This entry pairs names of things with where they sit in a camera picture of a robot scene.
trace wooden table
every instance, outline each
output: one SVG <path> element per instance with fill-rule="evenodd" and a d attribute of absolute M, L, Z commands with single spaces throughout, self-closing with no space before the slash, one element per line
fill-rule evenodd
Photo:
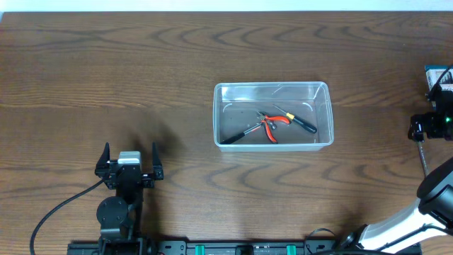
<path fill-rule="evenodd" d="M 430 110 L 425 64 L 453 57 L 452 13 L 6 13 L 0 23 L 0 254 L 26 254 L 49 210 L 112 157 L 160 145 L 146 192 L 153 237 L 303 239 L 344 234 L 415 199 L 423 178 L 409 118 Z M 221 153 L 220 82 L 324 81 L 335 142 L 320 152 Z M 435 168 L 453 155 L 425 144 Z M 96 240 L 101 186 L 55 213 L 38 254 Z M 450 237 L 423 242 L 453 254 Z"/>

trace black screwdriver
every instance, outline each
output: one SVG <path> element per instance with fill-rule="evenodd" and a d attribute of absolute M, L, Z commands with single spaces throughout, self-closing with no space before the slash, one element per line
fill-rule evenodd
<path fill-rule="evenodd" d="M 247 129 L 246 131 L 240 132 L 239 134 L 234 135 L 234 136 L 226 139 L 225 141 L 221 142 L 220 144 L 221 145 L 230 145 L 233 142 L 235 142 L 235 141 L 241 139 L 242 137 L 246 136 L 248 133 L 251 133 L 251 132 L 257 130 L 258 128 L 261 127 L 261 125 L 262 125 L 262 123 L 258 123 L 256 125 L 254 125 L 253 127 L 250 127 L 249 129 Z"/>
<path fill-rule="evenodd" d="M 306 131 L 312 133 L 312 134 L 315 134 L 316 132 L 318 132 L 318 129 L 313 126 L 312 124 L 308 123 L 306 120 L 303 120 L 291 113 L 288 113 L 287 111 L 281 109 L 280 107 L 274 105 L 274 107 L 276 107 L 278 110 L 282 111 L 283 113 L 285 113 L 285 115 L 291 120 L 291 121 L 294 121 L 295 123 L 297 123 L 299 126 L 303 127 Z"/>

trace red pliers handle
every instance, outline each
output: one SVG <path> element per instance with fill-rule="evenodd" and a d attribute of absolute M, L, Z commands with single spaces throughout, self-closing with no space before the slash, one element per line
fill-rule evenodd
<path fill-rule="evenodd" d="M 286 125 L 290 124 L 290 121 L 288 120 L 288 118 L 283 117 L 283 116 L 269 117 L 264 113 L 260 113 L 260 119 L 261 119 L 261 123 L 264 126 L 264 130 L 266 131 L 266 135 L 268 136 L 270 142 L 273 144 L 277 144 L 278 142 L 277 142 L 277 139 L 275 139 L 275 137 L 272 135 L 272 132 L 270 131 L 268 121 L 280 121 L 280 122 L 285 123 Z"/>

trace transparent bin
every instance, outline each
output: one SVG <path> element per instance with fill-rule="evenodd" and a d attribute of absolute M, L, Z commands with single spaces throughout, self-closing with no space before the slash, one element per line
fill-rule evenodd
<path fill-rule="evenodd" d="M 296 123 L 275 122 L 273 144 L 264 127 L 233 144 L 222 141 L 260 122 L 258 112 L 284 116 L 281 107 L 317 127 L 312 134 Z M 214 142 L 223 152 L 317 151 L 333 142 L 333 115 L 327 84 L 320 81 L 221 83 L 214 89 Z"/>

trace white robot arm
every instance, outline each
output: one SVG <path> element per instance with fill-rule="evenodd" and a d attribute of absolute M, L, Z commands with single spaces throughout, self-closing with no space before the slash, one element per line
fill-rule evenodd
<path fill-rule="evenodd" d="M 340 246 L 395 254 L 430 237 L 452 234 L 453 158 L 426 176 L 417 197 L 389 219 L 362 226 Z"/>

